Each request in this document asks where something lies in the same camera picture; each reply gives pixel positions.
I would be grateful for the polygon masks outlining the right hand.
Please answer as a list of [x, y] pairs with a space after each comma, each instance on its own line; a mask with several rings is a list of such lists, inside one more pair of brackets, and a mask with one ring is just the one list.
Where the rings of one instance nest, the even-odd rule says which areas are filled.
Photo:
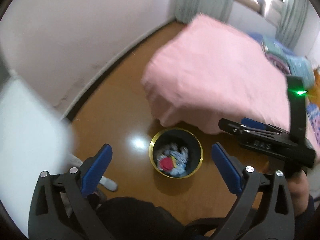
[[287, 179], [295, 216], [304, 213], [309, 202], [309, 183], [303, 170]]

